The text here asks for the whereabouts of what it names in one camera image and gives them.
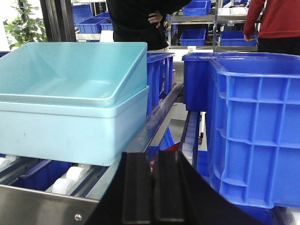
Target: red shirt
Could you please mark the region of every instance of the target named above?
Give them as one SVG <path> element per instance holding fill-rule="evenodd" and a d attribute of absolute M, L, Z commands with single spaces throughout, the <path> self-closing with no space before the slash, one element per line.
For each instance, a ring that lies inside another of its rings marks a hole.
<path fill-rule="evenodd" d="M 255 23 L 266 0 L 251 0 L 244 34 L 255 33 Z M 300 0 L 267 0 L 260 38 L 300 37 Z"/>

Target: white roller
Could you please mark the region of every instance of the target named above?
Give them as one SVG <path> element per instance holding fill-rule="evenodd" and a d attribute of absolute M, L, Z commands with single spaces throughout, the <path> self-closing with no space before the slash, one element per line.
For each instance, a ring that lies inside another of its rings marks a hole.
<path fill-rule="evenodd" d="M 52 187 L 52 193 L 65 195 L 75 184 L 73 180 L 67 178 L 58 178 Z"/>
<path fill-rule="evenodd" d="M 75 183 L 85 174 L 83 167 L 72 166 L 67 171 L 66 178 L 73 180 Z"/>
<path fill-rule="evenodd" d="M 11 162 L 14 162 L 14 161 L 16 161 L 19 158 L 19 156 L 6 155 L 5 158 L 8 159 L 8 160 L 10 160 Z"/>
<path fill-rule="evenodd" d="M 84 173 L 86 173 L 91 168 L 91 165 L 79 163 L 78 167 L 83 168 L 84 169 Z"/>
<path fill-rule="evenodd" d="M 10 160 L 8 160 L 7 158 L 0 157 L 0 168 L 5 167 L 9 163 L 10 163 Z"/>

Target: plastic crate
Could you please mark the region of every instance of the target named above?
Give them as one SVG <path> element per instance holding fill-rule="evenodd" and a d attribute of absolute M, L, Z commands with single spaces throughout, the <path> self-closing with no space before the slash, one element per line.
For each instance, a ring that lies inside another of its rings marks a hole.
<path fill-rule="evenodd" d="M 109 18 L 109 19 L 106 19 L 105 21 L 102 21 L 101 27 L 102 27 L 102 30 L 113 30 L 112 20 Z"/>
<path fill-rule="evenodd" d="M 192 2 L 197 2 L 197 1 L 206 1 L 206 13 L 210 12 L 210 4 L 211 4 L 211 0 L 192 0 Z"/>
<path fill-rule="evenodd" d="M 207 4 L 207 1 L 192 1 L 182 9 L 183 15 L 206 15 Z"/>
<path fill-rule="evenodd" d="M 109 18 L 109 17 L 110 17 L 109 12 L 104 12 L 94 16 L 93 18 Z"/>
<path fill-rule="evenodd" d="M 99 34 L 101 33 L 101 23 L 105 21 L 105 18 L 90 18 L 77 24 L 77 27 L 82 34 Z"/>
<path fill-rule="evenodd" d="M 147 148 L 147 156 L 148 156 L 149 161 L 151 161 L 153 159 L 153 157 L 157 154 L 158 151 L 163 151 L 163 150 L 169 148 L 170 146 L 174 145 L 175 143 L 176 142 L 174 141 L 174 139 L 172 137 L 170 127 L 168 126 L 159 145 L 150 145 Z"/>
<path fill-rule="evenodd" d="M 299 59 L 210 62 L 210 181 L 233 203 L 300 205 Z"/>
<path fill-rule="evenodd" d="M 65 174 L 71 166 L 72 164 L 68 162 L 45 159 L 15 179 L 10 185 L 46 191 L 58 178 Z"/>
<path fill-rule="evenodd" d="M 149 89 L 148 114 L 152 113 L 152 106 L 159 104 L 161 94 L 168 94 L 173 83 L 174 53 L 147 53 L 147 74 Z"/>
<path fill-rule="evenodd" d="M 253 34 L 253 36 L 255 37 L 253 41 L 246 41 L 243 30 L 222 31 L 221 46 L 255 46 L 257 35 Z"/>
<path fill-rule="evenodd" d="M 180 37 L 180 45 L 202 46 L 204 45 L 206 29 L 185 29 Z"/>
<path fill-rule="evenodd" d="M 40 42 L 2 57 L 1 153 L 110 165 L 146 121 L 146 51 L 141 42 Z"/>
<path fill-rule="evenodd" d="M 10 52 L 0 52 L 0 57 L 5 56 L 7 53 L 10 53 Z"/>
<path fill-rule="evenodd" d="M 207 150 L 198 151 L 197 171 L 203 176 L 205 180 L 209 180 L 209 168 L 208 168 L 208 154 Z M 258 219 L 265 225 L 274 225 L 272 214 L 268 209 L 248 207 L 242 205 L 236 205 L 238 208 Z"/>
<path fill-rule="evenodd" d="M 212 66 L 209 59 L 214 58 L 267 58 L 291 59 L 299 57 L 275 53 L 247 53 L 247 52 L 193 52 L 182 57 L 184 61 L 184 103 L 187 111 L 207 112 L 209 107 L 208 94 L 209 78 Z"/>
<path fill-rule="evenodd" d="M 84 20 L 90 19 L 93 14 L 90 4 L 72 6 L 74 24 L 78 24 Z"/>

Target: blue plastic crate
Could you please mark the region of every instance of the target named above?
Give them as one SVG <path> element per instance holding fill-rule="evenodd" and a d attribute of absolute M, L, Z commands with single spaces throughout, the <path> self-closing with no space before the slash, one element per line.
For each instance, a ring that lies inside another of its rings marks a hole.
<path fill-rule="evenodd" d="M 233 203 L 300 205 L 299 61 L 210 60 L 210 182 Z"/>
<path fill-rule="evenodd" d="M 243 30 L 222 31 L 221 46 L 255 46 L 257 35 L 253 34 L 253 36 L 255 37 L 253 41 L 246 41 Z"/>
<path fill-rule="evenodd" d="M 188 111 L 207 112 L 209 107 L 209 78 L 212 73 L 209 59 L 213 58 L 268 58 L 298 59 L 298 56 L 275 53 L 247 52 L 194 52 L 183 56 L 184 61 L 184 103 Z"/>
<path fill-rule="evenodd" d="M 148 114 L 151 114 L 152 106 L 159 104 L 161 94 L 168 94 L 172 89 L 174 55 L 174 53 L 168 52 L 147 53 L 147 74 L 150 87 Z"/>
<path fill-rule="evenodd" d="M 208 168 L 208 154 L 206 150 L 198 151 L 197 171 L 203 176 L 205 180 L 209 180 L 209 168 Z M 265 225 L 274 225 L 272 214 L 268 209 L 248 207 L 242 205 L 236 205 L 239 209 L 243 210 L 252 217 L 258 219 Z"/>
<path fill-rule="evenodd" d="M 103 13 L 100 13 L 96 16 L 94 16 L 94 18 L 109 18 L 109 12 L 103 12 Z"/>
<path fill-rule="evenodd" d="M 84 20 L 90 19 L 93 14 L 90 4 L 72 6 L 74 24 L 78 24 Z"/>
<path fill-rule="evenodd" d="M 101 33 L 101 23 L 105 21 L 105 18 L 90 18 L 88 20 L 80 22 L 77 26 L 82 34 L 99 34 Z"/>
<path fill-rule="evenodd" d="M 202 46 L 204 45 L 206 29 L 185 29 L 180 37 L 180 45 Z"/>
<path fill-rule="evenodd" d="M 10 52 L 0 52 L 0 57 L 5 56 L 7 53 L 10 53 Z"/>
<path fill-rule="evenodd" d="M 192 1 L 182 9 L 183 15 L 206 15 L 207 4 L 207 1 Z"/>
<path fill-rule="evenodd" d="M 174 144 L 176 144 L 176 142 L 172 137 L 170 127 L 167 127 L 167 130 L 165 131 L 164 136 L 161 139 L 159 145 L 150 145 L 147 148 L 148 159 L 151 161 L 158 151 L 163 151 Z"/>
<path fill-rule="evenodd" d="M 43 160 L 10 185 L 20 188 L 46 191 L 59 177 L 65 174 L 72 166 L 68 162 Z"/>
<path fill-rule="evenodd" d="M 192 2 L 197 2 L 197 1 L 206 1 L 206 13 L 208 13 L 210 11 L 210 4 L 211 4 L 211 0 L 192 0 Z"/>
<path fill-rule="evenodd" d="M 109 19 L 102 21 L 101 27 L 102 27 L 102 30 L 113 30 L 112 20 L 109 18 Z"/>

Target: stainless steel panel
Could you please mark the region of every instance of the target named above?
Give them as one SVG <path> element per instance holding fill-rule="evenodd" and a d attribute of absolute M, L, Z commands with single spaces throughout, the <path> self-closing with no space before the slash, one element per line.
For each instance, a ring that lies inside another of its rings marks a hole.
<path fill-rule="evenodd" d="M 0 193 L 0 224 L 3 225 L 80 225 L 98 203 L 5 185 L 0 185 Z"/>

